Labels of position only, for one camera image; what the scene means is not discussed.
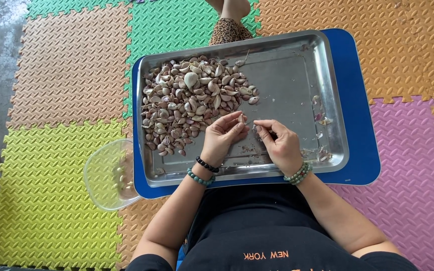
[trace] blue board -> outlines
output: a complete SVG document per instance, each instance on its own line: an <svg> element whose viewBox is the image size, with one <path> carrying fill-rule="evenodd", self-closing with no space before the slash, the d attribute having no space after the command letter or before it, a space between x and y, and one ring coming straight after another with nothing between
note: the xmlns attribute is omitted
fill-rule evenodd
<svg viewBox="0 0 434 271"><path fill-rule="evenodd" d="M325 183L368 185L381 172L381 163L377 151L376 138L371 121L366 89L359 63L356 43L351 34L343 29L333 28L322 31L331 46L331 55L338 83L344 125L349 145L349 160L344 168L329 173L319 173L317 176ZM138 60L132 68L132 77L138 76ZM133 84L133 108L136 104L136 84ZM137 135L137 125L134 118L134 134ZM153 188L148 186L143 171L142 159L139 155L137 137L134 138L135 148L135 188L144 198L155 199L172 194L177 186ZM282 177L252 178L232 181L214 182L209 187L222 187L243 184L281 183Z"/></svg>

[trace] woman's right hand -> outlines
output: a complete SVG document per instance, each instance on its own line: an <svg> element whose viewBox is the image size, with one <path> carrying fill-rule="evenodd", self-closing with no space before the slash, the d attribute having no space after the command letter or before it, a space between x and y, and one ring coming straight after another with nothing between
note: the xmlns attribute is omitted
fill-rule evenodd
<svg viewBox="0 0 434 271"><path fill-rule="evenodd" d="M286 176L293 176L302 167L298 135L277 120L255 120L256 129L274 164ZM277 134L274 141L268 130Z"/></svg>

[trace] clear plastic bowl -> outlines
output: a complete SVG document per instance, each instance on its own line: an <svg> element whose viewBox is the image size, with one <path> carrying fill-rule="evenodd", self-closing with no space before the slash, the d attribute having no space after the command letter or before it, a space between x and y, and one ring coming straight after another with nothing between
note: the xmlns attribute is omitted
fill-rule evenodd
<svg viewBox="0 0 434 271"><path fill-rule="evenodd" d="M115 211L139 200L133 183L132 139L115 140L92 154L83 178L93 203L104 211Z"/></svg>

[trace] green beaded bracelet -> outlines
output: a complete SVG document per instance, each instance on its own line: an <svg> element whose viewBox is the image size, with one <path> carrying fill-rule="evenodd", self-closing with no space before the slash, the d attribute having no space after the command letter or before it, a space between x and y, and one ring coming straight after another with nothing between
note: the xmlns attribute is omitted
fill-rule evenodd
<svg viewBox="0 0 434 271"><path fill-rule="evenodd" d="M215 181L215 176L213 176L213 175L212 175L212 177L210 177L210 180L208 180L208 181L204 181L204 180L200 179L198 176L196 176L192 172L192 168L190 168L190 167L187 169L187 175L189 175L192 179L194 179L199 184L203 184L205 186L209 186L211 183L213 183Z"/></svg>
<svg viewBox="0 0 434 271"><path fill-rule="evenodd" d="M284 176L284 180L290 182L293 185L300 183L306 178L308 173L312 170L312 165L307 162L302 163L301 169L291 177Z"/></svg>

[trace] hand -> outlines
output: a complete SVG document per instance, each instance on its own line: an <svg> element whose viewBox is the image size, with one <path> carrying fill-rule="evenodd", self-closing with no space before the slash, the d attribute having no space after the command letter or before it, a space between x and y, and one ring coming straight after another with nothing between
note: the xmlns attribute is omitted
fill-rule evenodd
<svg viewBox="0 0 434 271"><path fill-rule="evenodd" d="M286 176L293 176L302 167L298 135L277 120L255 120L256 129L266 145L270 159ZM277 134L274 141L268 130Z"/></svg>
<svg viewBox="0 0 434 271"><path fill-rule="evenodd" d="M213 167L220 167L229 147L247 136L250 128L237 118L242 111L237 111L217 119L205 130L205 141L200 158Z"/></svg>

